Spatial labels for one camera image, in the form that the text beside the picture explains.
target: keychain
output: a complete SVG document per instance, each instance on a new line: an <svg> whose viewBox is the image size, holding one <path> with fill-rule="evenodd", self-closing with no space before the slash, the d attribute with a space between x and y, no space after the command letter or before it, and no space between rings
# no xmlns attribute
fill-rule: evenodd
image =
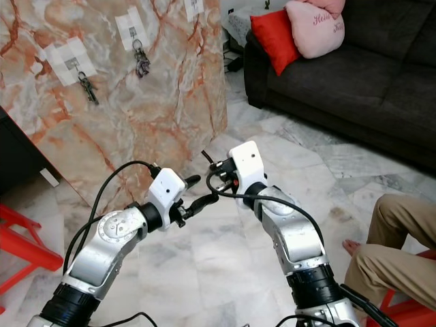
<svg viewBox="0 0 436 327"><path fill-rule="evenodd" d="M84 90L88 93L88 100L98 105L99 102L93 92L93 89L97 90L97 88L91 84L91 82L87 78L87 75L84 72L79 72L78 77L79 77L80 84L83 86Z"/></svg>
<svg viewBox="0 0 436 327"><path fill-rule="evenodd" d="M150 61L142 49L142 42L140 40L135 39L132 47L135 50L136 74L139 78L142 78L150 72Z"/></svg>

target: red pillow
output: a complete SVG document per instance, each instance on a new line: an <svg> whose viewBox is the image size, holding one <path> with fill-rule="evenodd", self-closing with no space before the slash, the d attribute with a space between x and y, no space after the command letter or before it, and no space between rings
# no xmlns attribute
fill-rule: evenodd
<svg viewBox="0 0 436 327"><path fill-rule="evenodd" d="M285 10L252 16L251 30L270 57L278 76L300 56L292 37L292 26Z"/></svg>

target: red plastic stool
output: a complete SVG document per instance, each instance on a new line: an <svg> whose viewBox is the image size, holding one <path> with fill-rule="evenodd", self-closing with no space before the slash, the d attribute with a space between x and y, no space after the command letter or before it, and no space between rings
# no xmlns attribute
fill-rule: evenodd
<svg viewBox="0 0 436 327"><path fill-rule="evenodd" d="M436 251L428 250L417 254L420 257L436 260ZM394 320L399 327L431 327L436 326L436 311L433 311L415 300L407 300L397 305L389 306L395 295L394 290L388 290L380 309ZM377 322L368 318L367 327L379 326Z"/></svg>
<svg viewBox="0 0 436 327"><path fill-rule="evenodd" d="M38 267L55 271L62 266L63 258L59 254L47 249L38 234L36 234L35 228L41 228L40 224L2 204L0 204L0 218L6 220L5 223L0 223L0 249L30 262L30 265L18 271L14 276L0 285L0 295L4 294ZM10 229L9 227L12 225L19 225L28 229L36 243ZM4 311L5 309L0 307L0 315Z"/></svg>

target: khaki pants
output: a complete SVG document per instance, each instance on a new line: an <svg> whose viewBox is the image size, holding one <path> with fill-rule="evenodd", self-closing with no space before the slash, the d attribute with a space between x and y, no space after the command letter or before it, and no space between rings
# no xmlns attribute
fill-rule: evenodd
<svg viewBox="0 0 436 327"><path fill-rule="evenodd" d="M436 249L436 205L382 196L374 208L367 244L353 255L345 284L375 305L389 288L436 311L436 261L401 251L407 234Z"/></svg>

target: black wire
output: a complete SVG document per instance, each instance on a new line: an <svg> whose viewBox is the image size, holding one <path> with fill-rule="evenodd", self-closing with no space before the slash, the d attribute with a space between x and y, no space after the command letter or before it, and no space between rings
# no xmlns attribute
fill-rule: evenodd
<svg viewBox="0 0 436 327"><path fill-rule="evenodd" d="M68 249L67 249L67 253L65 254L65 260L63 262L63 274L65 274L67 272L68 269L68 261L69 261L69 257L71 255L71 252L73 251L73 247L74 247L74 243L77 241L77 239L79 238L79 236L83 233L83 231L85 229L87 229L88 227L91 227L91 225L97 221L99 221L103 216L97 217L92 219L91 221L88 221L86 224L84 224L76 233L76 235L74 235L73 239L71 240L71 242L68 245Z"/></svg>
<svg viewBox="0 0 436 327"><path fill-rule="evenodd" d="M150 321L150 323L153 325L153 327L157 327L157 324L145 312L138 312L137 314L131 316L130 318L127 318L127 319L124 319L124 320L120 320L119 322L113 322L111 324L104 325L102 327L113 327L113 326L118 326L118 325L121 325L121 324L125 324L126 322L130 322L133 319L135 319L136 317L139 317L140 315L143 315L145 318L147 318Z"/></svg>
<svg viewBox="0 0 436 327"><path fill-rule="evenodd" d="M294 319L294 318L309 319L309 320L313 320L314 322L322 322L323 324L333 326L333 327L338 326L336 324L333 324L332 322L329 322L328 320L318 318L318 317L312 317L311 315L289 315L287 317L284 317L282 320L280 320L280 322L275 327L280 327L287 320Z"/></svg>
<svg viewBox="0 0 436 327"><path fill-rule="evenodd" d="M103 194L104 189L106 188L106 186L109 184L109 182L112 180L112 178L114 178L121 170L123 170L124 168L134 165L134 164L140 164L140 165L144 165L146 166L149 170L152 170L154 168L153 165L145 162L145 161L141 161L141 160L133 160L133 161L129 161L125 164L123 164L122 166L118 167L116 170L114 170L114 172L104 181L103 185L100 187L100 190L98 191L97 197L95 198L94 201L94 205L93 208L91 210L91 214L89 215L89 219L88 222L92 221L94 216L95 216L95 212L97 211L97 206L98 206L98 202L100 201L100 198ZM78 255L78 253L80 252L80 250L83 248L83 245L85 243L85 241L87 240L87 236L89 233L89 230L91 229L91 224L87 225L87 227L84 230L84 234L82 239L80 240L79 245L77 246L77 250L74 254L74 258ZM74 246L74 243L76 242L76 240L70 244L70 246ZM68 262L69 262L69 255L71 255L71 253L67 253L68 256L65 255L65 261L63 263L63 273L65 274L65 272L67 271L68 268Z"/></svg>
<svg viewBox="0 0 436 327"><path fill-rule="evenodd" d="M210 191L212 193L215 193L215 194L217 194L219 196L225 196L227 198L234 198L234 199L252 199L252 200L274 201L274 202L278 202L278 203L284 204L285 206L288 206L290 208L293 208L294 210L298 211L303 216L305 216L312 223L313 227L315 228L315 230L316 230L316 232L318 234L318 237L321 240L321 243L324 245L324 238L322 237L322 233L321 233L320 227L318 226L318 224L316 223L314 218L312 218L312 216L310 216L309 213L307 213L306 211L301 209L299 206L296 206L295 204L292 204L292 203L290 203L288 201L285 201L285 200L282 200L282 199L279 199L279 198L274 198L272 196L257 196L257 195L251 195L251 194L233 194L233 193L226 193L226 192L218 191L217 189L215 189L211 185L211 178L214 175L215 175L215 173L211 172L206 177L206 185L207 185L207 187L210 189Z"/></svg>
<svg viewBox="0 0 436 327"><path fill-rule="evenodd" d="M210 155L207 154L205 150L202 151L202 155L209 161L210 164L213 164L213 160Z"/></svg>

